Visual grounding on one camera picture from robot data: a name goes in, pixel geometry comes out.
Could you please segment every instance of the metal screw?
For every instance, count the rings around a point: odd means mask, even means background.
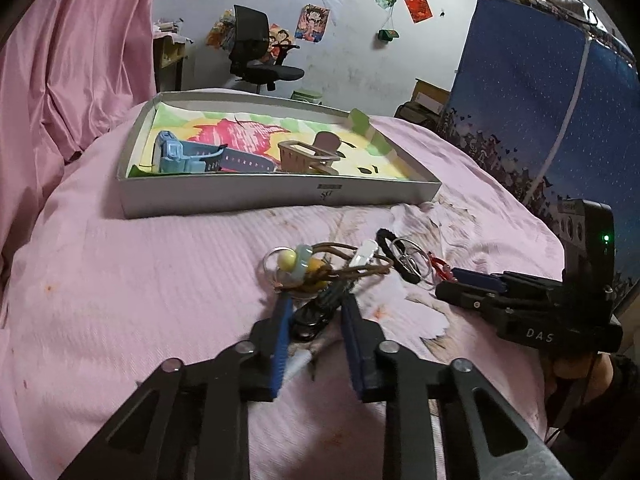
[[[234,346],[234,349],[239,354],[252,354],[255,351],[255,346],[251,341],[241,341]]]
[[[182,361],[180,361],[180,359],[178,359],[177,357],[171,357],[164,361],[160,365],[160,367],[162,368],[163,372],[170,374],[172,372],[177,372],[180,368],[182,368]]]
[[[395,341],[386,340],[380,343],[378,348],[380,348],[385,354],[395,354],[398,353],[400,345]]]
[[[470,372],[474,369],[473,363],[469,359],[465,359],[460,357],[458,359],[454,359],[451,365],[459,372]]]

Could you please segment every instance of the pink curtain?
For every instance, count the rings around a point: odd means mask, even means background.
[[[64,165],[151,98],[151,0],[36,0],[0,52],[0,297]]]

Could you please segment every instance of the starry blue fabric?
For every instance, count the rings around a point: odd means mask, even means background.
[[[523,201],[558,137],[586,36],[514,0],[478,0],[439,134]],[[559,198],[609,204],[616,290],[640,278],[640,84],[636,69],[591,41],[567,131],[527,208],[555,232]]]

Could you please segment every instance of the office chair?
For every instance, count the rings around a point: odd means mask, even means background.
[[[229,54],[230,72],[233,75],[256,85],[258,94],[262,85],[267,85],[267,90],[271,92],[276,89],[276,81],[297,81],[305,75],[305,71],[301,68],[282,65],[290,49],[300,48],[292,44],[277,45],[280,53],[275,64],[248,64],[267,54],[269,20],[267,15],[259,10],[241,6],[234,6],[234,9],[236,10],[236,42]]]

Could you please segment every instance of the pink fabric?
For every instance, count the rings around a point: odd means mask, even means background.
[[[0,413],[19,420],[11,443],[26,450],[36,480],[57,478],[162,360],[213,358],[266,316],[273,292],[256,269],[272,247],[357,244],[386,227],[456,266],[561,275],[562,247],[542,222],[460,150],[391,118],[373,124],[444,182],[433,203],[124,220],[113,174],[137,111],[74,163],[15,256],[0,331],[10,330],[10,394],[0,397]],[[471,359],[542,434],[536,352],[394,272],[368,278],[357,297],[387,337],[419,356]],[[324,341],[315,380],[303,370],[276,402],[251,406],[252,478],[381,477],[382,407],[356,400],[344,348]]]
[[[0,53],[0,272],[65,161],[155,93],[150,7],[36,0]]]

